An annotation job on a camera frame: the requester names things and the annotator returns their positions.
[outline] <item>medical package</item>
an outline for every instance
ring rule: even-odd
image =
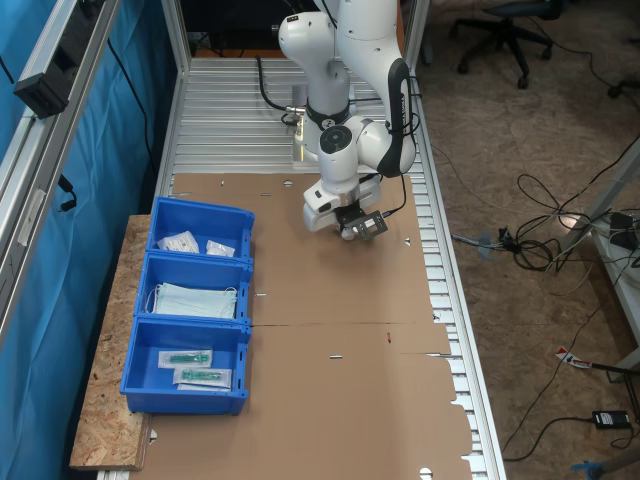
[[[176,368],[173,383],[231,388],[231,370],[224,368]]]
[[[160,351],[158,353],[158,368],[209,368],[212,358],[213,350]]]
[[[198,290],[163,283],[149,293],[154,295],[151,313],[163,315],[183,315],[191,317],[235,318],[238,292],[235,288],[226,290]]]
[[[204,385],[190,385],[188,383],[179,383],[178,390],[192,390],[194,392],[230,392],[230,388],[222,387],[205,387]]]
[[[207,255],[216,255],[219,257],[233,257],[235,248],[227,247],[213,240],[207,241]]]
[[[188,230],[172,237],[164,237],[158,240],[158,248],[172,252],[200,253],[198,242]]]

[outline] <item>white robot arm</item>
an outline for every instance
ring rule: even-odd
[[[309,107],[329,115],[346,103],[347,116],[334,125],[331,122],[318,125],[319,141],[314,153],[318,155],[321,180],[305,192],[304,220],[311,231],[335,225],[345,239],[353,238],[356,232],[369,239],[386,230],[384,214],[366,215],[362,209],[379,201],[381,176],[402,175],[416,154],[410,73],[396,38],[397,3],[396,0],[315,1],[321,10],[329,10],[337,29],[323,12],[288,17],[280,28],[283,52],[303,68],[309,81],[305,134]],[[316,19],[317,31],[313,30]],[[333,56],[331,35],[327,35],[326,27],[335,35]],[[380,96],[385,106],[384,124],[362,116],[348,118],[344,69],[336,62],[337,52],[345,65]],[[360,164],[380,175],[360,178]]]

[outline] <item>particle board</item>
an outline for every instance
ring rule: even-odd
[[[144,462],[150,416],[131,413],[119,389],[149,223],[147,215],[129,219],[84,396],[71,468],[136,470]]]

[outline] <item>bin compartment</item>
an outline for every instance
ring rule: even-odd
[[[237,415],[247,400],[245,366],[251,328],[219,322],[136,316],[120,393],[132,412]],[[158,368],[165,350],[213,350],[211,368],[233,370],[230,391],[178,390],[174,369]]]
[[[156,286],[170,283],[183,288],[200,290],[237,290],[237,301],[233,319],[218,319],[248,325],[249,282],[253,268],[251,265],[231,260],[202,259],[147,252],[140,275],[140,285],[134,314],[149,314],[158,318],[176,318],[176,315],[150,313],[153,311]],[[185,316],[189,319],[215,317]]]
[[[254,220],[255,215],[252,212],[240,208],[156,197],[147,240],[147,251],[191,257],[227,258],[253,263],[249,248]],[[191,232],[198,242],[199,254],[158,248],[158,240],[185,231]],[[233,257],[207,255],[208,240],[234,248]]]

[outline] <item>blue wall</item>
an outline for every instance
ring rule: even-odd
[[[56,0],[0,0],[0,56],[18,81]],[[24,112],[24,103],[0,69],[0,161]]]
[[[0,52],[17,45],[17,38],[29,39],[32,48],[53,0],[0,3],[0,29],[20,26],[19,31],[0,33],[5,37]],[[12,9],[22,13],[4,17]],[[25,9],[39,20],[20,25]],[[158,162],[176,75],[160,1],[123,0],[111,41],[149,116]],[[3,55],[7,66],[18,70],[26,57]],[[24,108],[8,99],[5,90],[3,85],[0,152]],[[7,105],[12,106],[4,111]],[[153,193],[143,125],[126,80],[106,49],[64,169],[78,206],[58,212],[69,196],[57,189],[0,351],[0,480],[67,475],[105,292],[128,217],[139,212],[145,192],[149,204]]]

